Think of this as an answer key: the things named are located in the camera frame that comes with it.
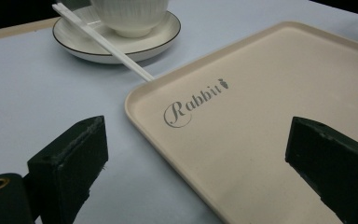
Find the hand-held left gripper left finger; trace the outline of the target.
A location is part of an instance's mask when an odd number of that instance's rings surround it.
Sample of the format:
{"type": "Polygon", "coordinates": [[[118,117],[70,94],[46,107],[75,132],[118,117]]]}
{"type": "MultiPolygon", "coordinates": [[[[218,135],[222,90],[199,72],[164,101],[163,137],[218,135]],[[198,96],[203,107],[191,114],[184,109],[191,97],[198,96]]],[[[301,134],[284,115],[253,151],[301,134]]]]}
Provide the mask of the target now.
{"type": "Polygon", "coordinates": [[[107,161],[104,117],[74,124],[27,161],[33,216],[43,224],[73,224],[107,161]]]}

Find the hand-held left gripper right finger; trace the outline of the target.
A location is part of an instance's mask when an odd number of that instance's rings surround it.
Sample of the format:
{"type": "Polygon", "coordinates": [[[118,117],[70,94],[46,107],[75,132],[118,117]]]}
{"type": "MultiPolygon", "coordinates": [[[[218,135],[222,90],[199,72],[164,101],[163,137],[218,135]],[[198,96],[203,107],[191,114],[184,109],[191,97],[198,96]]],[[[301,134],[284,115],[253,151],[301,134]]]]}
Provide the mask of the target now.
{"type": "Polygon", "coordinates": [[[344,224],[358,224],[358,142],[321,122],[294,117],[285,161],[344,224]]]}

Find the beige plastic tray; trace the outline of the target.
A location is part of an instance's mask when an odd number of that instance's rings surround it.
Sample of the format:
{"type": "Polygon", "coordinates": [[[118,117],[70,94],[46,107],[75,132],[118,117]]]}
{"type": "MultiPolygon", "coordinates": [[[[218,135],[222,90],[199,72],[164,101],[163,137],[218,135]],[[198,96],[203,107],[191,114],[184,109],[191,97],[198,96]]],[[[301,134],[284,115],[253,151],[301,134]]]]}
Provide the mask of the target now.
{"type": "Polygon", "coordinates": [[[228,224],[341,224],[285,161],[293,117],[358,142],[358,43],[283,22],[132,91],[128,118],[228,224]]]}

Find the white chopstick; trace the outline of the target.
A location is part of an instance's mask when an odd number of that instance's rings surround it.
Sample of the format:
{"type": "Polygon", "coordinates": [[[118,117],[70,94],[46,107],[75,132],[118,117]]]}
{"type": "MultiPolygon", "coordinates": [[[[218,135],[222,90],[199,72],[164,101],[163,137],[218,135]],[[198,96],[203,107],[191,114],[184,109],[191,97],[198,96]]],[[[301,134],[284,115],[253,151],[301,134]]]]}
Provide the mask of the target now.
{"type": "Polygon", "coordinates": [[[53,6],[53,8],[59,14],[72,13],[72,10],[63,3],[57,3],[53,6]]]}
{"type": "Polygon", "coordinates": [[[67,21],[72,23],[78,30],[80,30],[85,35],[88,35],[91,39],[93,39],[98,45],[100,45],[103,49],[107,50],[113,57],[122,62],[127,68],[136,73],[139,77],[141,77],[146,82],[150,82],[154,80],[154,77],[151,76],[148,72],[146,72],[143,67],[141,67],[138,63],[133,61],[129,56],[116,48],[113,44],[111,44],[107,39],[105,39],[102,35],[98,34],[91,27],[89,27],[85,22],[83,22],[78,16],[72,13],[64,13],[60,14],[67,21]]]}

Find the white plate with dark rim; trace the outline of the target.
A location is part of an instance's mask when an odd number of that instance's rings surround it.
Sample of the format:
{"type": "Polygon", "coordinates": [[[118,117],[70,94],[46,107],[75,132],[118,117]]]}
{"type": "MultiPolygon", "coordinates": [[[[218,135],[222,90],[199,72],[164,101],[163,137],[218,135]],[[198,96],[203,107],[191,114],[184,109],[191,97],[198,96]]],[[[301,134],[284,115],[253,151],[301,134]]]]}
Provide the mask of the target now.
{"type": "MultiPolygon", "coordinates": [[[[170,11],[148,35],[139,38],[126,38],[118,35],[101,22],[92,6],[82,7],[75,10],[74,13],[135,62],[150,59],[168,49],[181,31],[181,22],[170,11]]],[[[56,21],[52,33],[55,40],[65,50],[80,59],[94,63],[120,64],[120,60],[114,58],[88,35],[83,34],[65,19],[56,21]]]]}

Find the white ribbed bowl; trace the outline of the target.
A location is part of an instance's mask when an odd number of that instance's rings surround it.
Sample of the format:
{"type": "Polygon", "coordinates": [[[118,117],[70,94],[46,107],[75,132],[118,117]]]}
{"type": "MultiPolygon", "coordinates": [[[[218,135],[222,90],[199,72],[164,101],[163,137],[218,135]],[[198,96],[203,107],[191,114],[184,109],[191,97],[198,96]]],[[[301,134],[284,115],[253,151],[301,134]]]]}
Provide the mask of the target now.
{"type": "Polygon", "coordinates": [[[90,0],[102,23],[118,35],[148,35],[168,12],[169,0],[90,0]]]}

